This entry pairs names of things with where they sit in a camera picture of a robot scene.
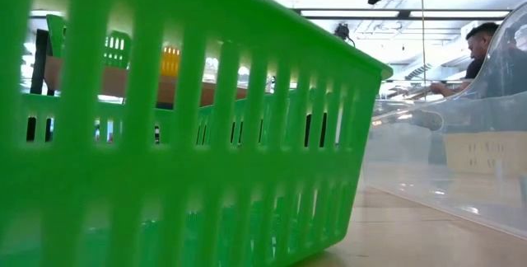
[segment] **floor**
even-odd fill
[[[302,267],[521,266],[527,241],[360,186],[347,236]]]

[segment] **short dark hair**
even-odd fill
[[[467,34],[466,40],[469,40],[469,38],[471,38],[472,36],[480,34],[482,32],[487,33],[490,36],[494,36],[494,33],[496,33],[496,30],[497,30],[497,27],[499,27],[499,25],[494,22],[483,23],[482,25],[476,28],[473,28]]]

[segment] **man's hand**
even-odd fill
[[[445,88],[446,87],[440,82],[434,82],[430,85],[430,91],[434,94],[443,94]]]
[[[455,91],[452,91],[440,82],[434,82],[433,84],[431,84],[430,91],[432,91],[432,93],[434,94],[441,94],[443,95],[443,97],[448,97],[455,94]]]

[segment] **green basket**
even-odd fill
[[[54,57],[63,57],[67,23],[61,16],[47,15],[49,39]],[[126,33],[111,31],[105,38],[104,65],[126,68],[132,40]]]
[[[344,238],[387,66],[271,0],[0,3],[0,266],[279,266]],[[31,8],[68,14],[60,97],[20,93]],[[97,100],[108,30],[133,38],[124,105]],[[182,44],[175,110],[155,108],[163,41]]]

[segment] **yellow object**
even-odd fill
[[[177,77],[180,68],[180,51],[174,47],[163,48],[161,59],[161,75],[165,77]]]

